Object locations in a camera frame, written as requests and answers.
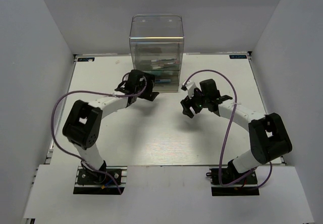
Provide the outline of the blue gel pen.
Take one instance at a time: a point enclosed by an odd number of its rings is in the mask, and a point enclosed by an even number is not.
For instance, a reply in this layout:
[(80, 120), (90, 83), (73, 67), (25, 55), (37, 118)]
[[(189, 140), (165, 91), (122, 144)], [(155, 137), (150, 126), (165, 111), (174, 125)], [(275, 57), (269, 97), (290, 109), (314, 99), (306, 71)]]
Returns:
[(170, 58), (170, 59), (155, 59), (151, 60), (152, 63), (157, 63), (157, 62), (171, 62), (171, 61), (176, 61), (176, 58)]

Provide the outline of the light blue highlighter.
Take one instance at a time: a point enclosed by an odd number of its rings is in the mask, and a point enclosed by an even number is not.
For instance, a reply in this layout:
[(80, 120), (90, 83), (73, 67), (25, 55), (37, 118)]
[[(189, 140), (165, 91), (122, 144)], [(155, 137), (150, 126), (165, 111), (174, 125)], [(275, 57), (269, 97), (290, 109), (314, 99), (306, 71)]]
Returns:
[(171, 79), (156, 79), (155, 83), (170, 83)]

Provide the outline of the red gel pen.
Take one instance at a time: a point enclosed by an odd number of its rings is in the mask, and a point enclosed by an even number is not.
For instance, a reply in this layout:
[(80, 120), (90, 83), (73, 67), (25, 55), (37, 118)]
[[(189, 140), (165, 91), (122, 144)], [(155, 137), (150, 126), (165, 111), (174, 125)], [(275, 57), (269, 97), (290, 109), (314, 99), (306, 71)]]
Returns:
[(152, 63), (152, 66), (156, 67), (172, 67), (173, 65), (179, 65), (179, 62), (155, 62)]

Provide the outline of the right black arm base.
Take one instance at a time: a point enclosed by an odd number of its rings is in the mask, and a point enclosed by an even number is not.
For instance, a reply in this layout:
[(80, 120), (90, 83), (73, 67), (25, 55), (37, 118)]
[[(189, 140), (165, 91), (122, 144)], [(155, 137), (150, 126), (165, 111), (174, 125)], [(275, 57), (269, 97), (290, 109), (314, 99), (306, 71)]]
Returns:
[(240, 181), (223, 187), (219, 182), (219, 169), (212, 168), (205, 174), (210, 180), (213, 197), (259, 196), (258, 179), (255, 171)]

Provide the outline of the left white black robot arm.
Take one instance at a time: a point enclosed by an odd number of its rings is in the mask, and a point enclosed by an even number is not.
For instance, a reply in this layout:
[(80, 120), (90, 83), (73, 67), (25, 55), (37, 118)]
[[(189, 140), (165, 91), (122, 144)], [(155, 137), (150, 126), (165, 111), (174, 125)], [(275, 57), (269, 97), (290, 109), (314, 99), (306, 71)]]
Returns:
[(140, 70), (131, 70), (127, 80), (123, 80), (111, 94), (91, 102), (77, 100), (63, 126), (63, 135), (77, 149), (82, 167), (89, 172), (95, 183), (106, 179), (106, 162), (100, 156), (98, 140), (101, 120), (108, 115), (135, 103), (138, 98), (154, 101), (158, 96), (153, 92), (155, 75)]

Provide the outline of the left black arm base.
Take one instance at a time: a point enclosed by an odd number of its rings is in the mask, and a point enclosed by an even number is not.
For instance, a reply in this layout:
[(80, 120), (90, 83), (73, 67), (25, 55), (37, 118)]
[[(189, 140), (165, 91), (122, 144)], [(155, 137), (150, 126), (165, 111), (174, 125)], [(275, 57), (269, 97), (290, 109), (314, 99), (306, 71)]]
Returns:
[(126, 166), (106, 166), (106, 172), (117, 182), (105, 174), (93, 172), (83, 165), (78, 166), (73, 194), (75, 195), (121, 195), (126, 186)]

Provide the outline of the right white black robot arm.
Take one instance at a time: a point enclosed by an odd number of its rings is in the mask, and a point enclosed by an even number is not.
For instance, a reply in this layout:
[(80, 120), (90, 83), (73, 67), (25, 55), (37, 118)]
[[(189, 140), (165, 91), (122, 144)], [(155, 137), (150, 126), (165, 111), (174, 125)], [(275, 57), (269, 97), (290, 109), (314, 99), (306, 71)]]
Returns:
[(292, 143), (279, 114), (261, 114), (238, 104), (228, 95), (221, 95), (213, 79), (200, 82), (199, 87), (193, 81), (187, 81), (181, 89), (187, 92), (181, 101), (184, 115), (193, 118), (205, 108), (228, 119), (228, 129), (237, 124), (249, 134), (249, 150), (229, 161), (226, 168), (219, 167), (221, 186), (239, 183), (258, 166), (292, 151)]

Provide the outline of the clear acrylic drawer organizer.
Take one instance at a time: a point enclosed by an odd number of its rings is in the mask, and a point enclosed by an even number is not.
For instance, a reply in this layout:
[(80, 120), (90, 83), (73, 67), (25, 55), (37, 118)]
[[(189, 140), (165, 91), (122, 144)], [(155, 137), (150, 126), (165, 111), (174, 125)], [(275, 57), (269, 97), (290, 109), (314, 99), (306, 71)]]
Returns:
[[(179, 90), (184, 53), (184, 29), (182, 17), (172, 14), (139, 14), (132, 18), (129, 44), (133, 68), (155, 75), (156, 79), (171, 79), (159, 92)], [(152, 71), (151, 60), (176, 58), (179, 71)]]

